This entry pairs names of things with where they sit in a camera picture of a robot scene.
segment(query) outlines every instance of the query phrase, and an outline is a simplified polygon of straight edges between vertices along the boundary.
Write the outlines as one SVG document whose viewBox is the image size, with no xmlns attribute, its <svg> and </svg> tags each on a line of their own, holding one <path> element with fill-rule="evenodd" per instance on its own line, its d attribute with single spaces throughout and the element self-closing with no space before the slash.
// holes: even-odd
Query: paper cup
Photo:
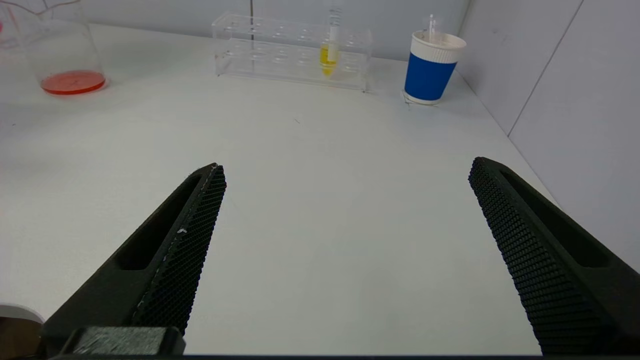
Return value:
<svg viewBox="0 0 640 360">
<path fill-rule="evenodd" d="M 411 55 L 406 70 L 404 96 L 413 102 L 434 105 L 440 101 L 453 69 L 467 43 L 461 38 L 440 34 L 441 44 L 432 44 L 423 31 L 413 33 Z"/>
</svg>

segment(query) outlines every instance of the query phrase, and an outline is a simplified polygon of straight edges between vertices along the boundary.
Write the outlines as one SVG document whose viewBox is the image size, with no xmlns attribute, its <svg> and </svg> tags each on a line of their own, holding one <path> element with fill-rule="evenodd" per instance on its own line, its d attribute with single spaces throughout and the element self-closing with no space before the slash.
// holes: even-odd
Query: textured gripper pad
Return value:
<svg viewBox="0 0 640 360">
<path fill-rule="evenodd" d="M 508 167 L 476 158 L 469 183 L 542 352 L 637 354 L 640 276 Z"/>
<path fill-rule="evenodd" d="M 202 185 L 202 193 L 185 217 L 132 325 L 177 327 L 184 334 L 209 248 L 211 233 L 227 183 L 222 167 Z"/>
<path fill-rule="evenodd" d="M 44 323 L 47 354 L 85 327 L 176 327 L 184 334 L 226 186 L 215 163 L 188 176 Z"/>
</svg>

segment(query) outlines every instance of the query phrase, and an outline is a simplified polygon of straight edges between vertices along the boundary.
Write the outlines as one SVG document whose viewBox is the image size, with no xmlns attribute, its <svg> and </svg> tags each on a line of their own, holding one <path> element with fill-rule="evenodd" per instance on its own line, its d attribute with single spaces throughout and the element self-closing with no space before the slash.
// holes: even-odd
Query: table surface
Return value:
<svg viewBox="0 0 640 360">
<path fill-rule="evenodd" d="M 454 73 L 408 105 L 214 75 L 213 40 L 92 26 L 107 88 L 44 94 L 0 56 L 0 303 L 49 317 L 193 170 L 228 188 L 189 354 L 539 354 L 467 176 L 505 163 L 548 196 Z"/>
</svg>

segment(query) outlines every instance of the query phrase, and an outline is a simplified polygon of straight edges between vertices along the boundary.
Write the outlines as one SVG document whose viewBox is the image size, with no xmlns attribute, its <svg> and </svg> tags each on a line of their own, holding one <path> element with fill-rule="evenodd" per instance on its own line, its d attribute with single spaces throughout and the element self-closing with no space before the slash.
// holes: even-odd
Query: test tube rack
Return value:
<svg viewBox="0 0 640 360">
<path fill-rule="evenodd" d="M 329 26 L 225 13 L 213 22 L 216 74 L 368 90 L 371 32 L 340 27 L 338 62 L 323 73 L 320 52 Z"/>
</svg>

